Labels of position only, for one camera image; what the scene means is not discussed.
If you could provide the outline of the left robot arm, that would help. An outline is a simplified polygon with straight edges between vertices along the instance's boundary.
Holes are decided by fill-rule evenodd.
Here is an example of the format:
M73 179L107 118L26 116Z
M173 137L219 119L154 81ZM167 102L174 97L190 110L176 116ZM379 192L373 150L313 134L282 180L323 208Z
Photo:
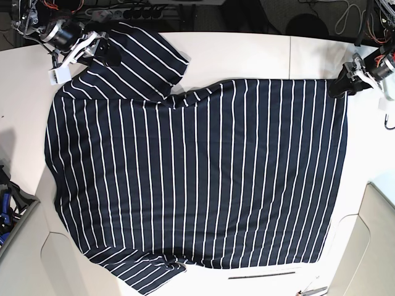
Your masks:
M375 89L386 99L384 80L394 74L394 1L367 1L354 45L360 46L366 35L378 49L362 57L355 53L343 64L338 77L330 84L328 94L338 98Z

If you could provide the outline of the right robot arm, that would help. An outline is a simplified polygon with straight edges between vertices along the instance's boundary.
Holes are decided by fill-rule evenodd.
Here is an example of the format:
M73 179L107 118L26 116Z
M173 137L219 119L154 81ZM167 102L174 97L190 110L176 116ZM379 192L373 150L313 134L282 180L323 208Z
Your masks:
M89 31L78 21L83 1L12 1L12 28L40 44L52 57L53 69L67 68L80 59L97 59L118 67L121 55L105 31Z

